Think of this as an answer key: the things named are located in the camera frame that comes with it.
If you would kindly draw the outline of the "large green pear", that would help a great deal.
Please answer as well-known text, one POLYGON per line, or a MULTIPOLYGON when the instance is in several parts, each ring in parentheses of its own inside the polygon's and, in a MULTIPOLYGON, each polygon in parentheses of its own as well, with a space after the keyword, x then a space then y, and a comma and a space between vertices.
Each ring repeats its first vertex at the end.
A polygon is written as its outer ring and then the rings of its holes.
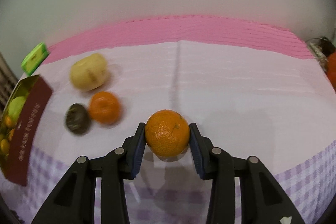
POLYGON ((9 104, 7 115, 13 123, 17 123, 26 98, 24 96, 15 97, 9 104))

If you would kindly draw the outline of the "orange mandarin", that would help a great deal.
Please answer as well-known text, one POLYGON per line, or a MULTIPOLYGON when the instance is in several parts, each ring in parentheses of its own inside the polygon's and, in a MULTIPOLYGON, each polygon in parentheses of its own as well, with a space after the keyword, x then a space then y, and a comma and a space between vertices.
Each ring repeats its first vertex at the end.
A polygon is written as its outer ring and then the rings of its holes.
POLYGON ((114 93, 98 92, 90 100, 88 113, 100 124, 114 124, 121 118, 122 106, 114 93))
POLYGON ((176 111, 159 110, 147 120, 145 139, 157 157, 176 157, 189 145, 190 128, 176 111))
POLYGON ((4 155, 8 155, 9 154, 10 142, 7 139, 2 139, 1 140, 0 147, 1 147, 1 152, 4 155))
POLYGON ((7 128, 14 128, 15 123, 12 121, 12 119, 7 115, 5 116, 5 125, 7 128))

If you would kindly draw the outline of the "green tissue pack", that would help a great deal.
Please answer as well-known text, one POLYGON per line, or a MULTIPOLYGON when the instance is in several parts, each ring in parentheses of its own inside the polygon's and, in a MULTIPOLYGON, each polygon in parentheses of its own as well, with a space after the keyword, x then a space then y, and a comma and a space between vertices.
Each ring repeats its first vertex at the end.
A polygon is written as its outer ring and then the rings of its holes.
POLYGON ((21 68, 27 76, 31 76, 39 65, 48 57, 49 51, 45 43, 39 43, 23 59, 21 68))

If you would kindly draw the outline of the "dark passion fruit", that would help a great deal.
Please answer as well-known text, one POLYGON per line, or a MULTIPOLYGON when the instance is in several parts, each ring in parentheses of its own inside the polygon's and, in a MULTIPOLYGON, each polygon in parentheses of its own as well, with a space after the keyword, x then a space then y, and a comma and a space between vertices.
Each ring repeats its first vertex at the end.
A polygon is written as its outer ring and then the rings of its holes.
POLYGON ((65 125, 74 134, 85 134, 91 126, 91 118, 86 107, 79 103, 72 104, 67 110, 65 125))

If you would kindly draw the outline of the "pink purple checked tablecloth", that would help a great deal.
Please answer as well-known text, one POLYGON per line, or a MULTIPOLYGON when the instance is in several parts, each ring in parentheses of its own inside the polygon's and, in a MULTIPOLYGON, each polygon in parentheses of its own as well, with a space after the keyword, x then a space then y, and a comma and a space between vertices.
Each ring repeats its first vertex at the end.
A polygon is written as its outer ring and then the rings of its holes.
POLYGON ((257 156, 306 223, 335 194, 335 91, 305 43, 288 30, 214 16, 140 19, 96 28, 50 47, 37 70, 53 90, 30 157, 25 187, 1 179, 9 208, 31 222, 80 155, 94 158, 122 145, 140 122, 162 109, 180 113, 232 156, 257 156), (70 105, 90 93, 70 83, 70 68, 92 53, 109 63, 123 117, 70 133, 70 105))

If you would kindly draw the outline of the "orange mandarin top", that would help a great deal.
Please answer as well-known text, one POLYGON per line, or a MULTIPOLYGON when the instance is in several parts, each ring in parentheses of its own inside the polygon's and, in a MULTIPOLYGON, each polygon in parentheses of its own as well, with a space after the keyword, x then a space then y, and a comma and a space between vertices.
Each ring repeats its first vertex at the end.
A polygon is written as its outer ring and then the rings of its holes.
POLYGON ((90 100, 88 113, 100 124, 114 124, 121 118, 122 106, 114 93, 98 92, 90 100))

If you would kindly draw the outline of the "pale yellow apple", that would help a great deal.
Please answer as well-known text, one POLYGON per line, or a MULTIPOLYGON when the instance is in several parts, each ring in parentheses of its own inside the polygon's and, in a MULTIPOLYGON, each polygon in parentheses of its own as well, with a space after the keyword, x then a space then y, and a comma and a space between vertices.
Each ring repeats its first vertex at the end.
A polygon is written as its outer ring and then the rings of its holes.
POLYGON ((72 65, 70 69, 70 82, 74 88, 88 92, 94 90, 108 81, 110 71, 106 58, 100 53, 93 53, 72 65))

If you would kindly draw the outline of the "beige patterned curtain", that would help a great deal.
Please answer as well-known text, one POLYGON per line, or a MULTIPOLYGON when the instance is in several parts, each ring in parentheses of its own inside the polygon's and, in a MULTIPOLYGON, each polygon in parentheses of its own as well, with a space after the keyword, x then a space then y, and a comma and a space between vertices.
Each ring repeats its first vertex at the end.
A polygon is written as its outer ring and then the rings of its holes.
POLYGON ((0 55, 1 113, 3 113, 17 82, 17 77, 13 74, 12 70, 7 65, 4 57, 0 55))

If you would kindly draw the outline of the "gold toffee tin box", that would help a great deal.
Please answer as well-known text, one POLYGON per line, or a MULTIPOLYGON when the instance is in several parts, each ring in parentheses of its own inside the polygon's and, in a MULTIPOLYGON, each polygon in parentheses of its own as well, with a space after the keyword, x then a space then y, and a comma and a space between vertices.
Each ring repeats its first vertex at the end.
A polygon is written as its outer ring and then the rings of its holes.
POLYGON ((52 95, 52 89, 40 75, 26 77, 18 82, 3 111, 1 119, 1 140, 10 142, 8 155, 1 152, 1 171, 6 179, 21 186, 27 185, 30 152, 39 121, 52 95), (18 96, 26 98, 14 128, 7 128, 10 102, 18 96))

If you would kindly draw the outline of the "orange plastic bag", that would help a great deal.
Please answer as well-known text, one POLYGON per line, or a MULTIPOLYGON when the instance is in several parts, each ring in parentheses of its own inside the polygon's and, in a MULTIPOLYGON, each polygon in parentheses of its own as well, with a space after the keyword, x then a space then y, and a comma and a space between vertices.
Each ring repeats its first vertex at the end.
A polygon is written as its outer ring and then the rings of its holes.
POLYGON ((327 58, 326 75, 334 90, 336 90, 336 52, 332 53, 327 58))

